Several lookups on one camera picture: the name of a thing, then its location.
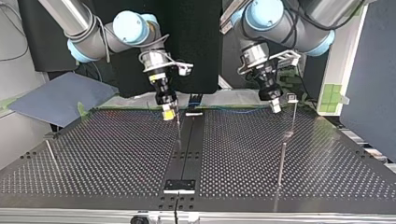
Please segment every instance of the metal bracket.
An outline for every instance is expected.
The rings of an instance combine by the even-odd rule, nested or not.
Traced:
[[[167,180],[164,194],[194,194],[195,180]]]

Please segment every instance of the black backdrop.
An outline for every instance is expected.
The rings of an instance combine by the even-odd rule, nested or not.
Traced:
[[[170,34],[166,48],[174,59],[194,63],[190,76],[173,74],[172,86],[185,93],[213,93],[221,74],[222,37],[219,33],[220,0],[86,0],[103,23],[123,10],[154,14],[163,34]],[[66,48],[63,31],[36,0],[19,0],[23,27],[35,69],[42,72],[76,69]],[[152,91],[137,60],[138,49],[111,57],[116,83],[123,97]]]

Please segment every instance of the blue panel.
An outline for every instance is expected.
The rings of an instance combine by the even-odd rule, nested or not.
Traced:
[[[65,127],[80,117],[78,102],[88,111],[117,92],[116,88],[105,83],[67,73],[22,96],[8,108],[28,117]]]
[[[341,121],[396,161],[396,1],[370,4],[352,69]]]

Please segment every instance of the white cable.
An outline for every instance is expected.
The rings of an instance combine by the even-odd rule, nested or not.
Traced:
[[[105,43],[105,48],[106,48],[106,61],[110,63],[110,50],[108,50],[108,43],[107,43],[107,35],[106,35],[106,29],[105,26],[103,25],[102,21],[100,20],[99,17],[95,16],[95,18],[99,21],[99,25],[102,29],[102,34],[103,34],[103,41]]]
[[[99,81],[100,81],[100,82],[103,82],[102,74],[100,73],[98,66],[96,66],[96,63],[95,63],[95,62],[92,62],[92,63],[93,63],[93,66],[95,66],[96,72],[98,73]]]

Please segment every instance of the gray robot arm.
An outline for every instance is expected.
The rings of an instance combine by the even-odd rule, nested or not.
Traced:
[[[98,61],[111,53],[140,48],[140,62],[157,94],[156,101],[163,107],[163,118],[173,119],[177,112],[177,96],[169,87],[168,70],[178,67],[179,74],[190,73],[192,64],[174,61],[165,51],[160,25],[154,15],[140,15],[122,11],[113,22],[103,25],[101,20],[79,0],[39,0],[41,5],[64,29],[69,38],[67,47],[81,63]]]
[[[304,7],[293,7],[290,3],[292,1],[253,0],[231,17],[242,51],[243,66],[238,73],[252,73],[260,85],[261,100],[270,101],[275,113],[280,111],[282,92],[276,84],[276,63],[269,62],[271,55],[266,41],[308,56],[322,55],[335,39],[335,24],[351,9],[359,9],[364,1],[311,0]]]

